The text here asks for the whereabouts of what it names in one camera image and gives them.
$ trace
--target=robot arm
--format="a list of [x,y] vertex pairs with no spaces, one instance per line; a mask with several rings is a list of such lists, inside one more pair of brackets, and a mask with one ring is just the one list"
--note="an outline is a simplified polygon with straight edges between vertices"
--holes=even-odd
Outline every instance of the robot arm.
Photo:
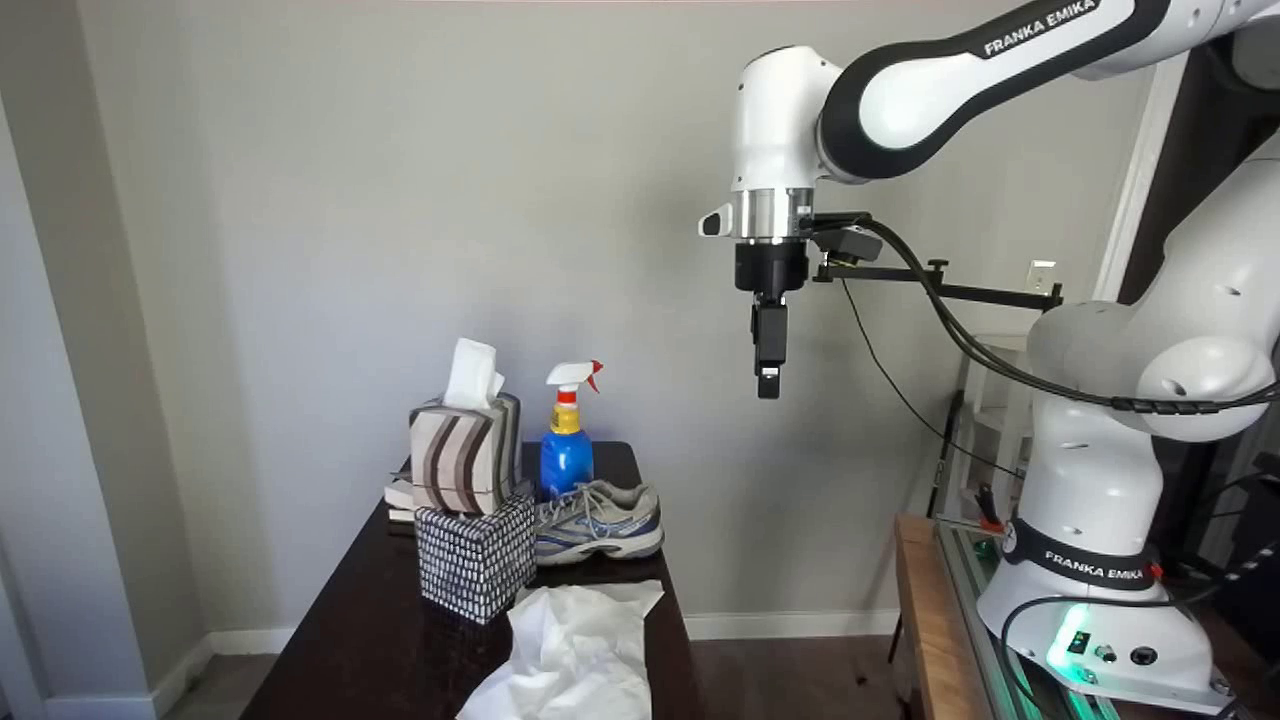
[[803,219],[825,176],[888,179],[935,155],[972,118],[1056,78],[1115,78],[1236,31],[1280,0],[1035,0],[948,40],[888,44],[850,67],[780,50],[742,78],[736,196],[700,219],[732,238],[757,298],[759,396],[780,396],[790,304],[803,287]]

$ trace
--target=black cable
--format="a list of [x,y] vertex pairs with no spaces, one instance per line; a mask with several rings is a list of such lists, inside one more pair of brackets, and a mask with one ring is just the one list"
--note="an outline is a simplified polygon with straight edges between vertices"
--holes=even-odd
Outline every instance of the black cable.
[[1252,487],[1252,486],[1280,493],[1280,475],[1271,475],[1271,472],[1252,472],[1252,475],[1236,475],[1236,480],[1211,487],[1211,493],[1208,493],[1208,503],[1205,503],[1199,514],[1211,514],[1228,493]]
[[1013,660],[1008,660],[1008,651],[1013,651],[1013,649],[1008,649],[1008,633],[1013,633],[1013,625],[1016,625],[1023,613],[1043,608],[1043,606],[1195,608],[1195,606],[1211,602],[1225,586],[1228,586],[1228,582],[1221,582],[1221,586],[1211,586],[1211,589],[1205,589],[1205,591],[1195,591],[1195,595],[1190,595],[1190,602],[1107,602],[1107,595],[1035,595],[1035,602],[1023,602],[1023,606],[1016,606],[1016,608],[1005,617],[999,638],[998,638],[998,646],[999,646],[999,649],[998,649],[999,675],[1005,675],[1023,699],[1034,699],[1042,718],[1051,718],[1051,714],[1042,705],[1042,698],[1035,698],[1029,685],[1016,681]]
[[999,625],[999,649],[998,649],[998,660],[999,660],[999,675],[1020,693],[1020,698],[1029,698],[1043,718],[1051,718],[1035,698],[1034,698],[1034,689],[1023,689],[1016,675],[1013,675],[1013,665],[1008,665],[1008,633],[1013,633],[1013,625],[1023,617],[1023,613],[1034,613],[1034,608],[1043,608],[1043,606],[1098,606],[1098,608],[1186,608],[1186,613],[1192,613],[1195,606],[1205,606],[1205,602],[1211,602],[1215,591],[1225,591],[1228,586],[1236,586],[1239,582],[1239,573],[1255,573],[1262,568],[1262,560],[1271,560],[1277,556],[1277,547],[1262,547],[1252,560],[1246,560],[1246,565],[1236,565],[1233,573],[1225,573],[1221,582],[1211,582],[1208,589],[1199,589],[1199,591],[1192,591],[1190,602],[1114,602],[1114,595],[1035,595],[1035,602],[1023,602],[1023,606],[1016,606],[1008,617],[1005,617],[1005,625]]
[[918,415],[918,425],[930,427],[935,440],[944,440],[944,448],[951,448],[951,452],[960,452],[960,457],[969,457],[969,462],[978,462],[978,466],[990,466],[990,469],[1020,480],[1016,469],[1005,469],[1005,466],[998,466],[998,462],[990,462],[990,457],[978,457],[972,448],[960,448],[957,440],[948,440],[948,437],[909,400],[909,391],[906,391],[906,390],[894,381],[894,371],[883,370],[883,360],[880,360],[880,354],[878,354],[878,343],[872,343],[872,332],[869,332],[869,324],[866,324],[866,312],[856,307],[856,301],[851,301],[851,294],[850,294],[850,281],[839,281],[839,294],[846,294],[846,304],[850,304],[850,312],[851,312],[856,332],[861,332],[866,343],[869,343],[869,358],[872,358],[878,371],[883,376],[883,383],[894,390],[894,396]]
[[1043,376],[1034,376],[1016,366],[1008,366],[1005,358],[998,358],[991,350],[986,350],[960,322],[957,312],[944,304],[944,298],[935,294],[935,284],[930,281],[919,258],[914,254],[909,241],[901,241],[888,226],[872,219],[872,216],[861,216],[856,219],[861,229],[869,229],[878,241],[883,241],[906,266],[909,273],[918,278],[918,284],[926,287],[934,312],[940,316],[944,332],[951,335],[951,343],[986,366],[990,371],[999,371],[1016,383],[1029,383],[1035,391],[1047,391],[1047,396],[1064,396],[1064,400],[1081,400],[1081,403],[1106,403],[1106,410],[1115,410],[1115,411],[1141,411],[1141,415],[1211,415],[1211,411],[1228,411],[1228,410],[1248,410],[1248,403],[1268,403],[1280,396],[1280,381],[1262,390],[1262,391],[1248,391],[1248,396],[1236,396],[1236,400],[1162,400],[1162,396],[1098,396],[1098,391],[1085,391],[1085,390],[1070,390],[1070,383],[1056,383],[1056,381],[1043,381]]

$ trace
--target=white cloth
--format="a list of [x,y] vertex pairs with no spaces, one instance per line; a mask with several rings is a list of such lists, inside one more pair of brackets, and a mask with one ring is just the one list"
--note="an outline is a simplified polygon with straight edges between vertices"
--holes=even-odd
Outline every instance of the white cloth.
[[649,720],[644,617],[664,586],[537,589],[514,613],[514,660],[462,720]]

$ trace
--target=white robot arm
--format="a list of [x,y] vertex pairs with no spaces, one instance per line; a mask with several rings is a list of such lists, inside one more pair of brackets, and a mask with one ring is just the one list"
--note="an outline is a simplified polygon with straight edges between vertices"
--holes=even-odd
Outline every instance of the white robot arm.
[[[810,281],[820,179],[906,176],[978,114],[1064,71],[1115,78],[1264,15],[1280,15],[1280,0],[1042,0],[850,67],[813,50],[753,60],[742,78],[736,196],[700,219],[700,238],[736,241],[736,287],[757,298],[759,396],[780,391],[784,298]],[[1153,437],[1221,440],[1264,411],[1236,400],[1277,383],[1277,233],[1280,136],[1174,233],[1138,304],[1070,304],[1034,332],[1029,366],[1060,390],[1221,410],[1162,415],[1035,396],[1023,496],[978,613],[1076,693],[1186,714],[1228,705],[1205,629],[1170,606],[1149,556],[1163,493]]]
[[736,196],[700,238],[742,241],[757,298],[759,396],[780,391],[784,298],[810,278],[801,226],[833,179],[888,179],[935,155],[972,118],[1056,78],[1115,78],[1236,31],[1280,0],[1035,0],[948,40],[888,44],[839,67],[780,50],[742,78]]

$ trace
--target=spray bottle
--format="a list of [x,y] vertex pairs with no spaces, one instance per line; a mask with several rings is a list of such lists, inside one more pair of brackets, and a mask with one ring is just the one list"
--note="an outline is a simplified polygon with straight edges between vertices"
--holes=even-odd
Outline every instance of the spray bottle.
[[552,425],[540,448],[540,487],[544,496],[569,496],[571,487],[595,475],[595,452],[585,431],[585,411],[575,410],[575,391],[585,383],[595,390],[606,371],[600,360],[587,366],[558,366],[548,383],[558,390]]

